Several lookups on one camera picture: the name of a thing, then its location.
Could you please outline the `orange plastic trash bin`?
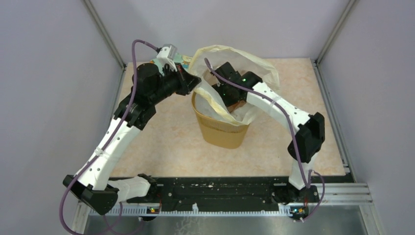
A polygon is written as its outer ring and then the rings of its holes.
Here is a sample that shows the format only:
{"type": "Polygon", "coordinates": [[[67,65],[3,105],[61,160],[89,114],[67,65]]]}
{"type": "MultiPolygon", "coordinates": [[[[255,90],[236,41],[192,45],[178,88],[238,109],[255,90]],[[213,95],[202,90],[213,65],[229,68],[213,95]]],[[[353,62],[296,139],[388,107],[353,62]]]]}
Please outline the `orange plastic trash bin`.
{"type": "Polygon", "coordinates": [[[196,94],[191,97],[191,104],[204,140],[212,145],[226,148],[238,148],[249,129],[249,125],[235,126],[215,120],[197,111],[195,106],[196,94]]]}

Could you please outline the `translucent yellowish trash bag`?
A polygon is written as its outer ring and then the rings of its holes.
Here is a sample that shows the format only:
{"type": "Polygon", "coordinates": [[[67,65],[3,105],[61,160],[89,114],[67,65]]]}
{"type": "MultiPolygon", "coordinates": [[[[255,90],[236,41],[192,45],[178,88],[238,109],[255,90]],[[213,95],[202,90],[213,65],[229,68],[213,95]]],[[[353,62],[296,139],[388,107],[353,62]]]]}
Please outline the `translucent yellowish trash bag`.
{"type": "Polygon", "coordinates": [[[201,83],[194,89],[195,106],[201,114],[218,121],[240,126],[248,125],[259,115],[259,109],[246,101],[226,107],[219,93],[212,87],[218,79],[247,91],[248,88],[232,83],[217,74],[215,70],[229,62],[241,75],[251,71],[256,74],[256,85],[264,82],[268,87],[280,93],[279,73],[267,60],[246,51],[229,46],[212,45],[198,49],[188,67],[188,72],[201,78],[201,83]]]}

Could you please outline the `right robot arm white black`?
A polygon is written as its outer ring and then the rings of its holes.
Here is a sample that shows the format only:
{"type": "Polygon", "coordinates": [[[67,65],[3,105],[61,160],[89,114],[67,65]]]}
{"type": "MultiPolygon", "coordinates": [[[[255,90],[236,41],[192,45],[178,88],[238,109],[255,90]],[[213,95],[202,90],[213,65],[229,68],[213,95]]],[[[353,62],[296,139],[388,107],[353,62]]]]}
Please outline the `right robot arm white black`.
{"type": "Polygon", "coordinates": [[[274,92],[252,71],[241,75],[229,62],[217,69],[208,66],[219,83],[214,89],[226,106],[244,101],[264,111],[287,129],[292,137],[287,151],[294,159],[288,183],[275,193],[278,202],[307,202],[315,159],[325,141],[325,118],[302,111],[274,92]]]}

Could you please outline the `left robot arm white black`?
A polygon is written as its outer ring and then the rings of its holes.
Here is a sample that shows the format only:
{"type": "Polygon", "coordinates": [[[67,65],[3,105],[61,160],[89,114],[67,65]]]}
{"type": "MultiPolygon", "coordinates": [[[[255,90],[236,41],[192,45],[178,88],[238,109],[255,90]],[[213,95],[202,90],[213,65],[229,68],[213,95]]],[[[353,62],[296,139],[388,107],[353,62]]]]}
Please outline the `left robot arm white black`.
{"type": "Polygon", "coordinates": [[[67,175],[64,186],[99,215],[107,214],[116,204],[140,198],[152,202],[157,196],[157,182],[145,174],[110,180],[110,174],[132,140],[156,114],[156,105],[173,94],[188,95],[201,78],[188,73],[180,63],[137,66],[131,92],[120,102],[107,133],[85,166],[75,175],[67,175]]]}

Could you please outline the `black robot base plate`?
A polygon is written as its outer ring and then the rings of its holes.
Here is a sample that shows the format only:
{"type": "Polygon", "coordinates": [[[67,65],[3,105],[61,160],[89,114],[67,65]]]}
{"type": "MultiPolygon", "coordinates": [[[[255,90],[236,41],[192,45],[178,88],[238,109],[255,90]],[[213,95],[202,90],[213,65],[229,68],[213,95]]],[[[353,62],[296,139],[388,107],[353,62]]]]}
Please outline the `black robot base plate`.
{"type": "Polygon", "coordinates": [[[283,205],[311,205],[320,199],[316,186],[298,190],[287,177],[156,177],[149,196],[128,203],[161,204],[162,212],[272,212],[283,205]]]}

